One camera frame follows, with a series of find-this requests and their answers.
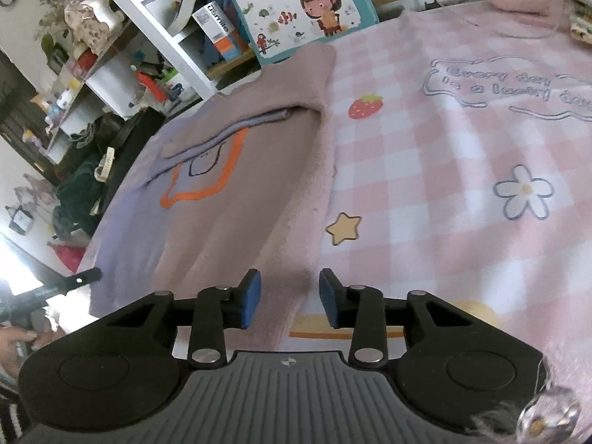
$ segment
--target teal book cover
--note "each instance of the teal book cover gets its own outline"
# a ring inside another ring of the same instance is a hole
[[[378,23],[371,0],[234,0],[262,65]]]

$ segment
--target star print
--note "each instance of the star print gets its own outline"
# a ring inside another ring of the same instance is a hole
[[[344,240],[357,240],[357,226],[362,217],[350,217],[347,213],[341,212],[334,223],[325,230],[333,237],[333,245],[339,245]]]

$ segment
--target white flower print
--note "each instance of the white flower print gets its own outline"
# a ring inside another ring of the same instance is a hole
[[[539,220],[549,217],[549,208],[545,203],[555,192],[553,185],[545,179],[534,179],[525,165],[516,165],[512,169],[514,180],[501,181],[493,185],[493,193],[507,199],[504,204],[504,216],[508,220],[519,219],[526,209]]]

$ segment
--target red strawberry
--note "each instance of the red strawberry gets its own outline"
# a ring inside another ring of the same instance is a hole
[[[360,118],[371,117],[383,107],[383,98],[371,93],[363,95],[360,99],[353,102],[347,114],[350,118],[359,120]]]

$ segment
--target pink and white gingham pattern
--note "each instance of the pink and white gingham pattern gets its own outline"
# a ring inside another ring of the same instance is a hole
[[[455,11],[512,34],[544,34],[553,26],[534,17],[528,18],[533,26],[525,25],[519,21],[525,17],[488,2]],[[326,222],[340,212],[362,221],[357,240],[334,246],[324,235],[319,269],[330,267],[344,285],[376,286],[390,297],[419,288],[448,301],[483,302],[505,330],[541,349],[585,344],[592,336],[592,106],[582,100],[569,106],[560,96],[567,90],[592,99],[584,81],[592,80],[592,47],[559,33],[541,40],[498,37],[444,9],[404,12],[333,45],[336,175]],[[457,60],[467,63],[446,62]],[[454,78],[457,67],[481,71],[484,88],[476,88],[479,78],[470,73]],[[469,103],[485,100],[487,107],[463,106],[453,94],[428,96],[422,85],[434,69],[430,88],[449,89]],[[524,83],[522,72],[542,79]],[[565,74],[583,80],[558,77]],[[455,81],[462,88],[451,87]],[[495,82],[540,92],[504,94],[498,87],[496,93]],[[349,106],[370,93],[383,97],[384,106],[362,120],[348,117]],[[557,114],[574,105],[590,121],[510,110]],[[553,185],[547,219],[528,209],[516,220],[504,216],[506,199],[493,188],[513,179],[517,164]],[[322,313],[316,292],[302,313]]]

